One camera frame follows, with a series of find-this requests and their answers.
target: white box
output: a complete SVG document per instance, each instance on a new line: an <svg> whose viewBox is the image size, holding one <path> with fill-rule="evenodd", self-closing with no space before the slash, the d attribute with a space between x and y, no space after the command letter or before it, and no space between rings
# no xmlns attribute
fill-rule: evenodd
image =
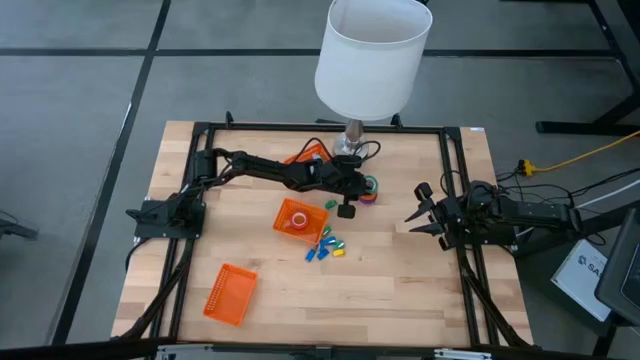
<svg viewBox="0 0 640 360"><path fill-rule="evenodd" d="M611 309L596 299L595 291L607 258L591 243L580 240L551 277L551 282L600 321Z"/></svg>

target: orange basket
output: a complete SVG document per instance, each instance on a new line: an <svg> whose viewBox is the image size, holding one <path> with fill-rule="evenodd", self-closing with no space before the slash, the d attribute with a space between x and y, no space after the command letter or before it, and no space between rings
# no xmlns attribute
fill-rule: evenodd
<svg viewBox="0 0 640 360"><path fill-rule="evenodd" d="M320 155L320 157L322 157L322 161L327 162L329 161L329 159L331 159L331 157L329 156L329 154L327 154L326 151L324 151L324 147L320 144L315 144L311 147L308 147L302 154L300 154L300 156L296 159L296 162L303 162L303 161L307 161L307 160L313 160L313 154L318 154ZM289 158L287 158L287 160L283 161L283 163L285 164L289 164L291 162L293 162L293 159L295 159L296 156L293 155Z"/></svg>
<svg viewBox="0 0 640 360"><path fill-rule="evenodd" d="M295 229L291 226L291 217L298 211L307 214L309 224L304 229ZM296 239L317 245L322 237L322 230L329 220L329 212L325 209L305 204L293 199L284 199L273 230L293 236Z"/></svg>
<svg viewBox="0 0 640 360"><path fill-rule="evenodd" d="M203 314L233 326L240 326L258 274L231 264L222 264Z"/></svg>

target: yellow cable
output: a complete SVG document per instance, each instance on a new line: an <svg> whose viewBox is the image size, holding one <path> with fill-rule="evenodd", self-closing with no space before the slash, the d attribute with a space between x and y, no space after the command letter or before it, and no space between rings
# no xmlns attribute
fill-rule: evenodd
<svg viewBox="0 0 640 360"><path fill-rule="evenodd" d="M619 145L623 141L629 140L629 139L631 139L632 137L634 137L636 135L640 135L640 131L636 131L633 134L627 135L627 136L623 137L622 139L616 140L616 141L612 142L609 145L605 145L605 146L603 146L601 148L589 151L588 153L584 153L584 154L582 154L580 156L577 156L577 157L575 157L575 158L573 158L571 160L567 160L567 161L561 162L560 164L556 164L556 165L549 166L549 167L546 167L546 168L537 168L537 167L531 165L531 173L545 172L545 171L551 171L551 170L555 170L555 169L561 168L563 166L572 164L572 163L574 163L574 162L576 162L578 160L582 160L582 159L584 159L584 158L586 158L588 156L591 156L593 154L599 153L602 150L606 150L606 149L612 148L612 147L614 147L616 145Z"/></svg>

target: lamp base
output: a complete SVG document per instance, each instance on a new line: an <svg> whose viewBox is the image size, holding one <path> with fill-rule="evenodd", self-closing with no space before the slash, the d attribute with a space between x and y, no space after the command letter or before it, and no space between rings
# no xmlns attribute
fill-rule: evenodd
<svg viewBox="0 0 640 360"><path fill-rule="evenodd" d="M365 142L364 135L360 135L360 137L356 141L349 140L349 137L346 133L342 132L336 136L336 139L333 143L333 154L334 155L358 155L364 159L365 156L369 153L369 144L364 144Z"/></svg>

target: gray floor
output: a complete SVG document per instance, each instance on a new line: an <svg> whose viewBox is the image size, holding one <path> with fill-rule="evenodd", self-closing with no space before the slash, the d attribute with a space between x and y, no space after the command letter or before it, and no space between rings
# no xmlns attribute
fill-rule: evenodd
<svg viewBox="0 0 640 360"><path fill-rule="evenodd" d="M144 48L160 4L0 0L0 47ZM640 49L617 5L600 4L620 43L640 64ZM174 0L160 47L317 48L328 5L327 0ZM428 48L606 47L584 5L432 0L430 8L435 23ZM0 348L47 341L141 61L0 57L0 209L40 228L38 241L0 242ZM70 341L109 336L134 227L124 210L138 207L144 197L164 122L221 120L226 110L238 121L337 119L315 94L316 62L315 57L155 59ZM589 121L629 91L624 74L610 61L425 58L401 115L408 124L485 127L496 172L504 172L523 157L544 166L612 141L539 135L533 124ZM639 115L626 121L638 123ZM637 167L637 153L638 142L630 141L529 182L578 188ZM596 189L584 200L617 185ZM630 191L594 209L607 210L638 195ZM589 330L526 283L523 290L538 345L590 352L595 336ZM611 355L637 358L638 340L630 329L621 330Z"/></svg>

